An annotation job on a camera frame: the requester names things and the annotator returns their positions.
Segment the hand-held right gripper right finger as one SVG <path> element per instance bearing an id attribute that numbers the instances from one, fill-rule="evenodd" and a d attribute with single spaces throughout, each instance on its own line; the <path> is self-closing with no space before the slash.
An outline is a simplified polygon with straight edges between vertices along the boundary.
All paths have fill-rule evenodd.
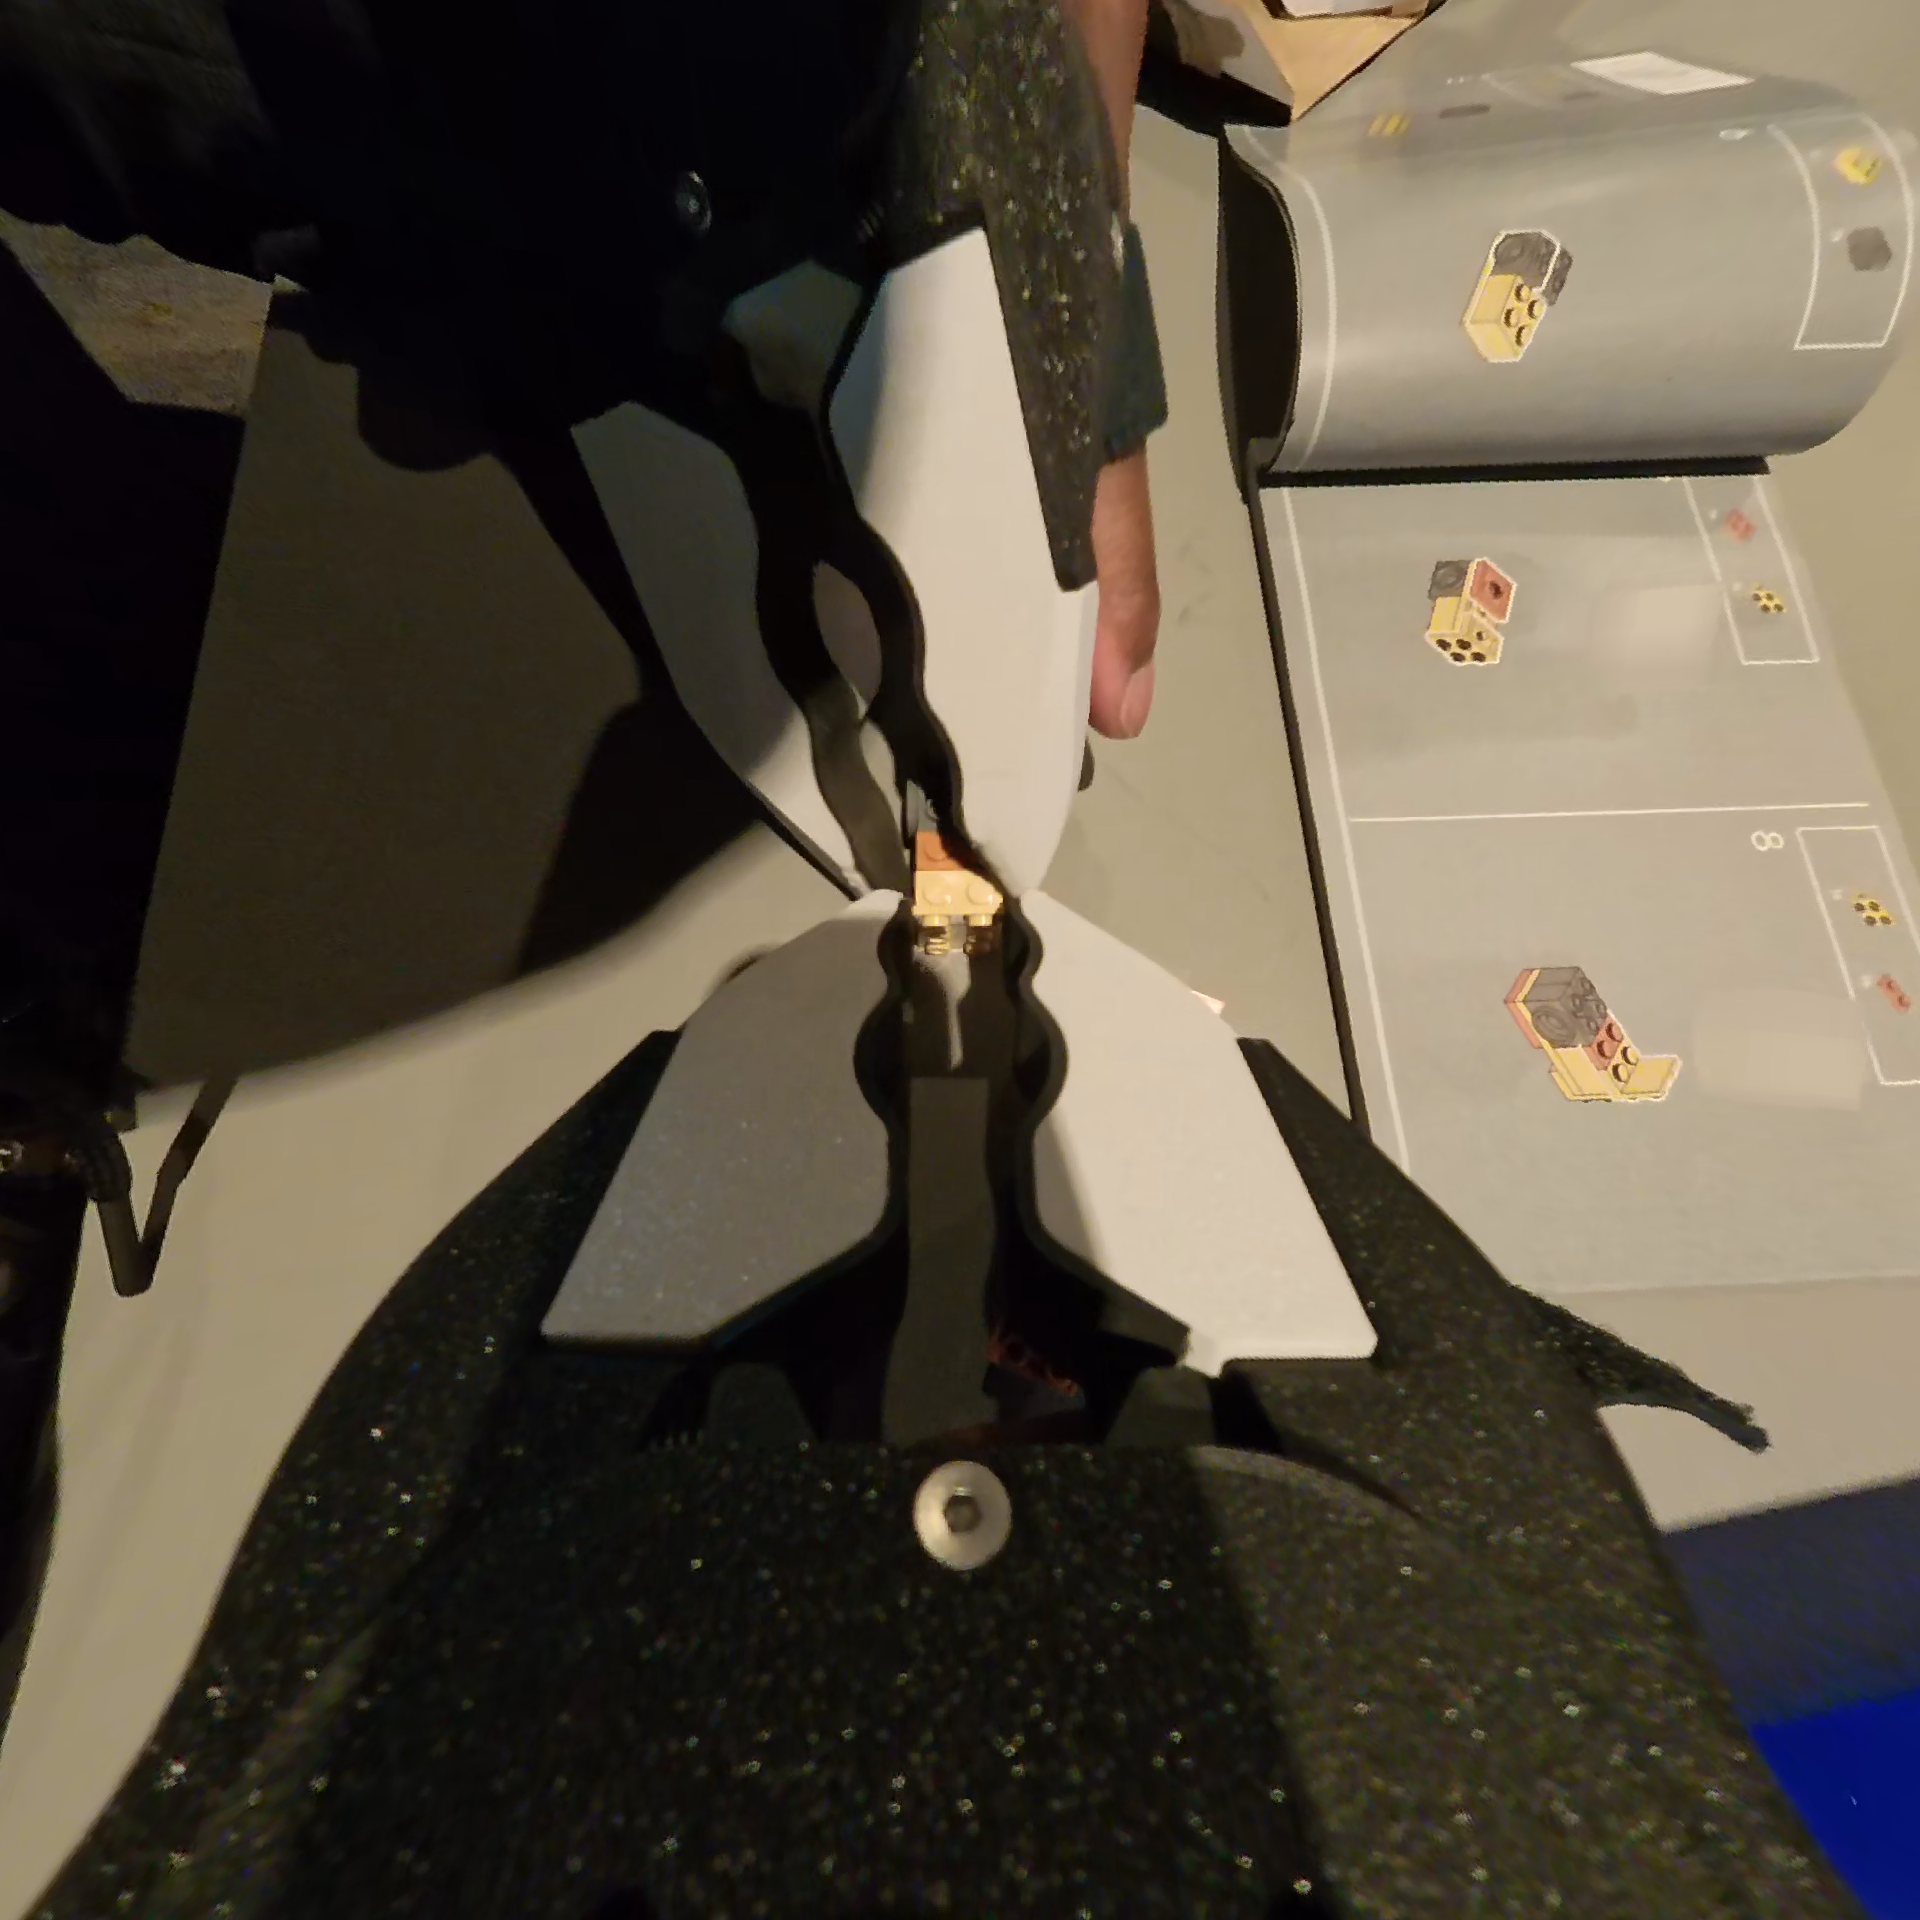
<path id="1" fill-rule="evenodd" d="M 1222 1013 L 1044 896 L 1034 994 L 1064 1085 L 1034 1145 L 1043 1233 L 1180 1332 L 1138 1332 L 1217 1377 L 1233 1360 L 1366 1360 L 1376 1331 Z"/>

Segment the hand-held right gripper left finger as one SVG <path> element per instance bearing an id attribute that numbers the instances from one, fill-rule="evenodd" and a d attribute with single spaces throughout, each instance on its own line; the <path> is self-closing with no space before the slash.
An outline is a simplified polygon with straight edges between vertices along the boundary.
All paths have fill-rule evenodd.
<path id="1" fill-rule="evenodd" d="M 895 1217 L 889 1128 L 858 1041 L 892 997 L 864 896 L 720 985 L 687 1021 L 550 1305 L 577 1349 L 688 1349 L 870 1252 Z"/>

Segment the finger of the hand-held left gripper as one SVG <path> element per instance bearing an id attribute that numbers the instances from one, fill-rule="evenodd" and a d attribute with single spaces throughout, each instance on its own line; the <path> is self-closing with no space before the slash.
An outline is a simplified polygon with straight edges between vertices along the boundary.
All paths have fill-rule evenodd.
<path id="1" fill-rule="evenodd" d="M 1057 581 L 983 232 L 888 274 L 828 422 L 860 516 L 919 604 L 959 824 L 1004 893 L 1026 896 L 1082 777 L 1098 590 Z"/>
<path id="2" fill-rule="evenodd" d="M 720 445 L 639 404 L 579 453 L 688 718 L 826 872 L 899 893 L 892 769 L 867 747 L 880 633 L 807 497 L 754 502 Z"/>

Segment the tan bracket brick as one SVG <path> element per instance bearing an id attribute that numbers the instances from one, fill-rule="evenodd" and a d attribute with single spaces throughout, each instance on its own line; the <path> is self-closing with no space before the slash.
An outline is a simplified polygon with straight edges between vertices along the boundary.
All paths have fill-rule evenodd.
<path id="1" fill-rule="evenodd" d="M 982 956 L 1000 940 L 1002 889 L 961 866 L 918 866 L 913 917 L 926 956 Z"/>

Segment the blue plastic bin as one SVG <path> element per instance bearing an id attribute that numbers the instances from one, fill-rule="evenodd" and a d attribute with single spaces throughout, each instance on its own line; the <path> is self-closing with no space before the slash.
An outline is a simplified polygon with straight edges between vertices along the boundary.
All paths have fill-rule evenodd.
<path id="1" fill-rule="evenodd" d="M 1872 1915 L 1918 1915 L 1918 1478 L 1665 1536 L 1766 1760 Z"/>

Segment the person's left forearm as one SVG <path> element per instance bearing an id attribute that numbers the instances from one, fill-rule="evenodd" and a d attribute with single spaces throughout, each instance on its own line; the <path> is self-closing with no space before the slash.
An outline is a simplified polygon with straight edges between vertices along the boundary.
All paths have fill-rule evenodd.
<path id="1" fill-rule="evenodd" d="M 839 248 L 918 4 L 7 3 L 6 208 L 303 291 L 450 467 L 659 394 Z"/>

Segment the person's left hand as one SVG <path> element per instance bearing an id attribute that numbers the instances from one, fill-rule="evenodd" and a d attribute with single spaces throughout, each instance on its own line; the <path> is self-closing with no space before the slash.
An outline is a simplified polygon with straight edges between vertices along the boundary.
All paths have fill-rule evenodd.
<path id="1" fill-rule="evenodd" d="M 1131 213 L 1131 137 L 1145 56 L 1147 3 L 1065 3 L 1110 117 L 1120 213 Z M 1145 442 L 1110 461 L 1094 507 L 1098 584 L 1088 723 L 1107 738 L 1131 738 L 1154 699 L 1162 584 L 1150 509 Z"/>

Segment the torn brown cardboard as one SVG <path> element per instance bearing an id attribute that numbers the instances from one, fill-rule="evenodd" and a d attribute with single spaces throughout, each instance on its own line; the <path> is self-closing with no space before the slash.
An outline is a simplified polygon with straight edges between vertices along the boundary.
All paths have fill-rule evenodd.
<path id="1" fill-rule="evenodd" d="M 1170 56 L 1306 113 L 1374 62 L 1436 3 L 1154 3 Z"/>

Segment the grey instruction booklet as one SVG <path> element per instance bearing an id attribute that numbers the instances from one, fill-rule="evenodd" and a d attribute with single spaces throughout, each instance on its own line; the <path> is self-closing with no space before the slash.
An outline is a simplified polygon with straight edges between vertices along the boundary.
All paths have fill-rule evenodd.
<path id="1" fill-rule="evenodd" d="M 1916 876 L 1768 457 L 1916 141 L 1657 56 L 1222 154 L 1224 381 L 1351 1104 L 1528 1288 L 1916 1277 Z"/>

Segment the person's dark clothing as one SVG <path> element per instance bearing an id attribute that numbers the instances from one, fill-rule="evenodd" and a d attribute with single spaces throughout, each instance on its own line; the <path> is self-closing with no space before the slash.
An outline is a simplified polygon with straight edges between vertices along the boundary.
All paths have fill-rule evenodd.
<path id="1" fill-rule="evenodd" d="M 54 1528 L 54 1419 L 90 1217 L 154 1282 L 121 1134 L 129 1009 L 242 425 L 127 397 L 26 269 L 3 294 L 3 1628 Z"/>

